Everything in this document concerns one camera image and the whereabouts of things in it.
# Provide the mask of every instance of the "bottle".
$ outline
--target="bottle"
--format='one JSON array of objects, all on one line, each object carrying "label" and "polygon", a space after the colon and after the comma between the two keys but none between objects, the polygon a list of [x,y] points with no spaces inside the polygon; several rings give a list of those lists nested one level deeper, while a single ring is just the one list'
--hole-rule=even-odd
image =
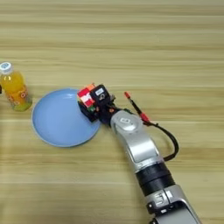
[{"label": "bottle", "polygon": [[32,105],[32,98],[28,95],[23,75],[14,71],[10,62],[0,65],[0,84],[16,111],[25,111]]}]

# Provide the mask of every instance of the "orange liquid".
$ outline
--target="orange liquid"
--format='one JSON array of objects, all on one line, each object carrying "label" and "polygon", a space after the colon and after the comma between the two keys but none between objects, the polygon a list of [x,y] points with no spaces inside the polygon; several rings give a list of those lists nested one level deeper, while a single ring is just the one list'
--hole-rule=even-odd
[{"label": "orange liquid", "polygon": [[[23,75],[18,71],[13,71],[10,74],[2,74],[0,78],[0,83],[8,96],[16,95],[17,93],[23,91],[25,88]],[[25,111],[32,105],[32,101],[21,101],[18,105],[12,103],[12,107],[16,111]]]}]

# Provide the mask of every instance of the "cable connector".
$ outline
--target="cable connector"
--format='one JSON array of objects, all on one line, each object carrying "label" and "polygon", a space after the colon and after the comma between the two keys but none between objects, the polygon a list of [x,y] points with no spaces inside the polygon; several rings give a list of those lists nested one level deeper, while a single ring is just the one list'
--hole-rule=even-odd
[{"label": "cable connector", "polygon": [[134,107],[134,109],[136,110],[138,115],[142,118],[142,120],[148,123],[150,121],[150,118],[145,113],[143,113],[143,111],[135,104],[135,102],[130,98],[130,94],[128,92],[124,92],[124,95],[127,97],[130,104]]}]

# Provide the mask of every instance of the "red object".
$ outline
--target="red object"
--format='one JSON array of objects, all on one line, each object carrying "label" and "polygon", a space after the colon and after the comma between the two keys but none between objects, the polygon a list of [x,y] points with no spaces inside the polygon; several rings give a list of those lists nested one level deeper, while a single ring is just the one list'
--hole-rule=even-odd
[{"label": "red object", "polygon": [[78,96],[82,97],[83,95],[87,95],[88,93],[89,93],[89,90],[88,88],[85,87],[78,93]]},{"label": "red object", "polygon": [[142,113],[140,115],[140,117],[145,121],[145,122],[149,122],[150,121],[150,118],[145,114],[145,113]]},{"label": "red object", "polygon": [[130,98],[130,94],[128,92],[124,92],[124,94],[128,99]]},{"label": "red object", "polygon": [[87,100],[87,101],[85,101],[85,105],[89,108],[89,107],[93,106],[93,101]]}]

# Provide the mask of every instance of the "bottle label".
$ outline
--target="bottle label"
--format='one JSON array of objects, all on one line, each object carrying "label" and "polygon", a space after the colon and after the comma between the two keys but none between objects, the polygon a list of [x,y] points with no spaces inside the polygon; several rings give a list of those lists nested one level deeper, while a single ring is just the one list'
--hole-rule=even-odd
[{"label": "bottle label", "polygon": [[32,98],[28,95],[27,87],[24,86],[20,91],[8,94],[6,93],[8,100],[13,108],[18,105],[23,105],[26,103],[32,103]]}]

